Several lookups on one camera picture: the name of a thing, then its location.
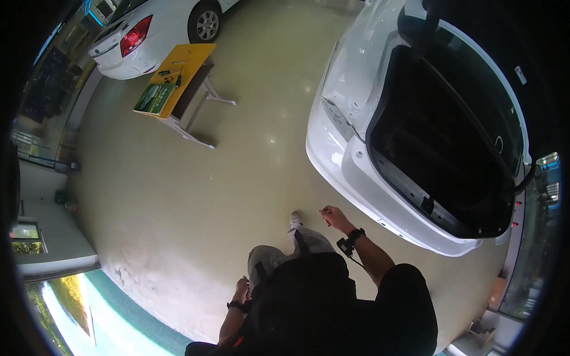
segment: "epoxy floor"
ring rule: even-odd
[[[312,167],[307,119],[325,63],[358,14],[358,1],[242,0],[225,16],[212,82],[238,105],[206,102],[192,132],[211,150],[132,112],[149,76],[104,77],[80,127],[82,172],[70,190],[103,270],[133,300],[196,341],[217,341],[226,302],[259,244],[292,251],[289,214],[333,245],[341,235],[317,210],[340,207],[391,255],[424,274],[438,319],[438,349],[487,306],[507,245],[460,258],[416,247],[369,219]],[[360,298],[368,275],[348,261]]]

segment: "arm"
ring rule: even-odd
[[[329,226],[340,230],[347,236],[352,230],[356,229],[337,207],[327,205],[324,209],[319,210],[319,214],[327,221]],[[374,284],[379,286],[384,274],[395,266],[394,261],[366,235],[359,237],[355,241],[355,248],[368,275],[372,278]]]
[[[249,293],[249,282],[244,276],[235,285],[235,294],[231,301],[238,301],[241,304],[245,303],[247,295]],[[219,330],[219,341],[218,345],[223,344],[228,340],[233,334],[235,334],[238,329],[243,324],[243,313],[238,308],[230,308],[227,311],[226,319],[223,321],[222,327]]]

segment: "person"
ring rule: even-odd
[[[186,356],[433,355],[437,321],[421,272],[395,265],[337,207],[319,214],[354,244],[378,287],[375,300],[356,298],[345,258],[294,212],[288,233],[294,252],[255,247],[247,262],[249,280],[236,284],[218,345],[190,343]]]

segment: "black watch strap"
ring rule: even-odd
[[[363,228],[355,228],[354,230],[352,230],[351,232],[348,233],[347,240],[350,241],[352,245],[354,245],[356,239],[358,239],[362,235],[366,235],[366,233],[364,232],[364,229]]]
[[[227,303],[227,308],[238,308],[239,310],[242,311],[242,313],[247,314],[247,310],[246,310],[246,306],[245,304],[241,304],[240,302],[238,302],[237,300],[232,300],[231,302]]]

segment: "green book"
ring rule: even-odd
[[[151,114],[160,114],[173,90],[174,83],[149,84],[144,89],[144,92],[142,92],[143,94],[133,110]]]

